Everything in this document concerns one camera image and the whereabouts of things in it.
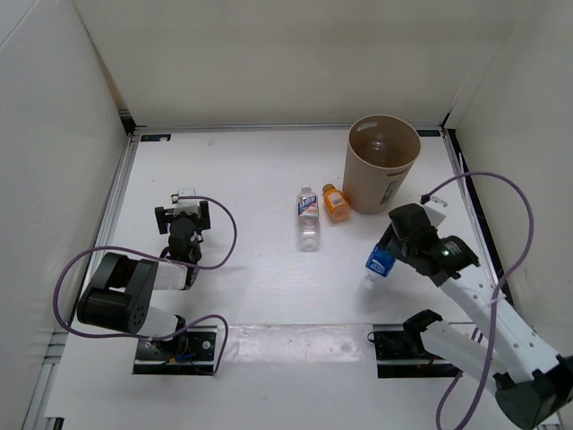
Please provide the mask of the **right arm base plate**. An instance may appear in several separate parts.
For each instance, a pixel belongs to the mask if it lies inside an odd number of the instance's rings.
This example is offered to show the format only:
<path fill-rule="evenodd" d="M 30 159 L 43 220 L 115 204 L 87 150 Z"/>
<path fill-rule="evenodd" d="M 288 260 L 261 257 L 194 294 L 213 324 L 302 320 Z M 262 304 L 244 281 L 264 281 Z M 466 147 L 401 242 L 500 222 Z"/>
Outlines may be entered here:
<path fill-rule="evenodd" d="M 453 378 L 458 369 L 445 359 L 417 352 L 403 331 L 371 331 L 379 379 Z"/>

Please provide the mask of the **clear bottle blue label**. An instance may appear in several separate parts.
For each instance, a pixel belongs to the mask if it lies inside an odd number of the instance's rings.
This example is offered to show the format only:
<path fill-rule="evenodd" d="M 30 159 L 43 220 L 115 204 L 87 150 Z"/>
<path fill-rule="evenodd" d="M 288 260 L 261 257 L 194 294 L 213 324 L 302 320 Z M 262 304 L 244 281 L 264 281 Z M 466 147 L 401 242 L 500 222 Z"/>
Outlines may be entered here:
<path fill-rule="evenodd" d="M 376 245 L 365 263 L 365 276 L 362 286 L 373 290 L 376 286 L 385 281 L 396 263 L 393 257 L 386 249 Z"/>

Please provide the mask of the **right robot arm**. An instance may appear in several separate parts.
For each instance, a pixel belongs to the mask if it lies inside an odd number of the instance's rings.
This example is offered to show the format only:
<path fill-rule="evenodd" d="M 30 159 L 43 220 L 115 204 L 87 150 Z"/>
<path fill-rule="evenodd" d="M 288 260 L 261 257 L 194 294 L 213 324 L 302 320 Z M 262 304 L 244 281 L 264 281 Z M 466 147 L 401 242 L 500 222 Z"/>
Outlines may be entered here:
<path fill-rule="evenodd" d="M 494 294 L 474 251 L 457 236 L 439 236 L 422 205 L 392 210 L 379 244 L 452 299 L 486 339 L 484 344 L 470 340 L 441 315 L 423 310 L 403 324 L 402 347 L 410 357 L 433 354 L 474 377 L 520 429 L 537 427 L 572 401 L 571 357 L 545 342 Z"/>

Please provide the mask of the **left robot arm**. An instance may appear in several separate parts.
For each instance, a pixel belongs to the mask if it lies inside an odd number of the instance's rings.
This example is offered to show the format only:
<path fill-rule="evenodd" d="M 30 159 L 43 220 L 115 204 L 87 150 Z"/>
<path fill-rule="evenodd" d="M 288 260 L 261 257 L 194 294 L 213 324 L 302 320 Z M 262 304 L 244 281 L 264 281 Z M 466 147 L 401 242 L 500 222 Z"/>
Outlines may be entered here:
<path fill-rule="evenodd" d="M 202 232 L 210 228 L 205 200 L 174 199 L 173 208 L 155 209 L 158 232 L 167 236 L 160 256 L 170 262 L 131 259 L 125 254 L 104 255 L 81 296 L 77 316 L 81 323 L 127 335 L 158 338 L 167 357 L 182 356 L 188 336 L 179 329 L 183 319 L 150 305 L 156 290 L 188 290 L 199 274 Z"/>

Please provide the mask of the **clear plastic bottle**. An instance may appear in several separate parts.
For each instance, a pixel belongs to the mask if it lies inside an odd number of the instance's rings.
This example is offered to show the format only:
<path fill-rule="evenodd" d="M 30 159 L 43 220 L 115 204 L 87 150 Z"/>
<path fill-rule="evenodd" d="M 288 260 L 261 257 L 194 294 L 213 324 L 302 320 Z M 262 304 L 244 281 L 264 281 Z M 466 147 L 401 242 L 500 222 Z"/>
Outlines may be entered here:
<path fill-rule="evenodd" d="M 366 158 L 369 163 L 382 167 L 391 168 L 393 166 L 393 144 L 387 141 L 371 140 L 366 143 Z"/>

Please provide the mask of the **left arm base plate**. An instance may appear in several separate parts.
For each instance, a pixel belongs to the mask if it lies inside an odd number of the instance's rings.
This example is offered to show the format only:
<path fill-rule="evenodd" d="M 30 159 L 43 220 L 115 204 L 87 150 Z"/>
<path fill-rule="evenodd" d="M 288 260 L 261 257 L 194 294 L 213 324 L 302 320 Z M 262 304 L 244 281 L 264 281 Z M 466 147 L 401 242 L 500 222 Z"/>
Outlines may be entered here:
<path fill-rule="evenodd" d="M 132 374 L 212 375 L 216 364 L 216 326 L 195 327 L 177 341 L 139 340 L 134 353 Z"/>

